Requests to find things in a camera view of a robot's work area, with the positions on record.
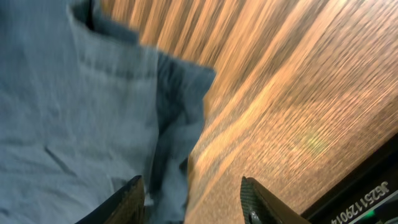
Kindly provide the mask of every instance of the wooden table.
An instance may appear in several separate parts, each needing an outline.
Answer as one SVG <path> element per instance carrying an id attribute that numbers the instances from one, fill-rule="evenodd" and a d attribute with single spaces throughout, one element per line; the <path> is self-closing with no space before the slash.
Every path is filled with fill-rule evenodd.
<path id="1" fill-rule="evenodd" d="M 254 177 L 302 213 L 398 132 L 398 1 L 105 0 L 141 42 L 214 67 L 187 223 L 243 223 Z"/>

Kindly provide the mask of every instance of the blue cloth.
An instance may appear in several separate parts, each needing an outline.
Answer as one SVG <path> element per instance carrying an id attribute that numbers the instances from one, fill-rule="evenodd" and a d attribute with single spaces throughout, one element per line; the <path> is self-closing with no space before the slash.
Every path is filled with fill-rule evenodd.
<path id="1" fill-rule="evenodd" d="M 0 223 L 75 223 L 135 175 L 149 223 L 182 221 L 214 71 L 69 4 L 0 1 Z"/>

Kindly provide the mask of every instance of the black device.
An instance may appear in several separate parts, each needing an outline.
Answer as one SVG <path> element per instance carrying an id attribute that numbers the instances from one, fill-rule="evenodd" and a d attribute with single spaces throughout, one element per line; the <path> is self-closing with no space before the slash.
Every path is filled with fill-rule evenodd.
<path id="1" fill-rule="evenodd" d="M 398 224 L 398 134 L 302 217 L 312 224 Z"/>

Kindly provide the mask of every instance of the wooden surface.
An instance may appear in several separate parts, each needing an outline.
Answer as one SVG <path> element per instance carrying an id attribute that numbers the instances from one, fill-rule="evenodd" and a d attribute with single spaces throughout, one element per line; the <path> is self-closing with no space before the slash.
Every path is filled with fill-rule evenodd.
<path id="1" fill-rule="evenodd" d="M 398 1 L 105 0 L 141 42 L 214 67 L 187 223 L 243 223 L 254 177 L 301 213 L 398 132 Z"/>

